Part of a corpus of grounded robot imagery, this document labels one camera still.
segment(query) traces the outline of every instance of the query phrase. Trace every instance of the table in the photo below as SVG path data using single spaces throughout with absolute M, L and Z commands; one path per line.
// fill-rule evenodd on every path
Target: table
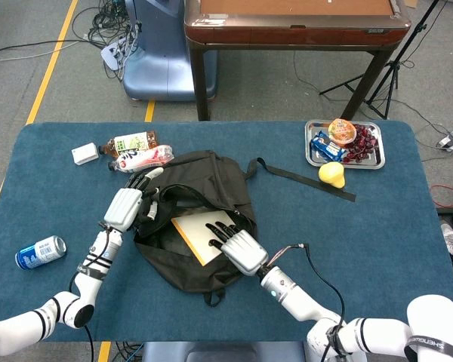
M 436 293 L 453 300 L 453 271 L 410 127 L 378 122 L 386 165 L 346 170 L 352 203 L 259 169 L 248 181 L 258 237 L 270 255 L 286 244 L 310 242 L 313 262 L 343 294 L 347 320 L 398 318 L 413 298 Z M 0 320 L 38 308 L 67 288 L 100 231 L 113 195 L 128 175 L 108 170 L 106 156 L 82 166 L 70 150 L 110 137 L 156 130 L 179 155 L 199 149 L 236 159 L 243 170 L 262 156 L 273 166 L 316 178 L 304 151 L 305 122 L 185 124 L 34 124 L 17 138 L 0 196 Z M 59 235 L 67 254 L 24 271 L 21 247 Z M 201 294 L 164 281 L 140 255 L 133 235 L 124 243 L 97 297 L 89 323 L 95 340 L 301 341 L 311 323 L 298 323 L 264 292 L 256 278 L 226 289 L 216 308 Z M 325 307 L 339 310 L 305 254 L 291 251 L 279 266 Z M 82 330 L 57 325 L 49 340 L 84 341 Z
M 341 116 L 350 120 L 411 26 L 402 0 L 186 0 L 185 6 L 200 121 L 209 120 L 208 50 L 367 51 L 374 57 Z

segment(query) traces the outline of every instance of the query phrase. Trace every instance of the brown table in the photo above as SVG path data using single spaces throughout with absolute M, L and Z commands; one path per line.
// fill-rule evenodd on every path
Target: brown table
M 203 54 L 213 49 L 369 52 L 341 115 L 350 120 L 411 21 L 402 0 L 186 0 L 184 26 L 200 121 L 209 120 Z

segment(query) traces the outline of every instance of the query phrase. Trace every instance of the black backpack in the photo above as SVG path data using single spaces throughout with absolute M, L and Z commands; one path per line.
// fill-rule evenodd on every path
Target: black backpack
M 197 151 L 169 161 L 164 172 L 154 178 L 147 191 L 159 188 L 151 201 L 158 202 L 154 221 L 146 217 L 149 202 L 143 202 L 134 222 L 134 242 L 144 258 L 174 287 L 185 292 L 203 293 L 205 302 L 216 306 L 224 297 L 224 288 L 242 273 L 223 254 L 202 266 L 171 222 L 172 217 L 198 207 L 224 210 L 239 229 L 254 238 L 257 225 L 248 196 L 246 179 L 256 172 L 257 162 L 278 176 L 294 179 L 308 186 L 328 191 L 353 201 L 353 195 L 319 181 L 274 168 L 262 158 L 250 161 L 243 173 L 236 161 L 213 151 Z

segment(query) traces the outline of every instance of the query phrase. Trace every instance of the orange fruit cup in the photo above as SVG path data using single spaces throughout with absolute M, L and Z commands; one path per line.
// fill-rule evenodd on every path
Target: orange fruit cup
M 340 147 L 344 147 L 354 142 L 357 132 L 352 123 L 345 119 L 336 118 L 329 125 L 328 134 L 332 142 L 338 144 Z

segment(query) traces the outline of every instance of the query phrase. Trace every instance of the soda can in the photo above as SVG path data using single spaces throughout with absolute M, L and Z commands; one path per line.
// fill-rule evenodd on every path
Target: soda can
M 21 269 L 33 269 L 59 259 L 66 253 L 66 243 L 56 235 L 24 247 L 15 254 L 15 262 Z

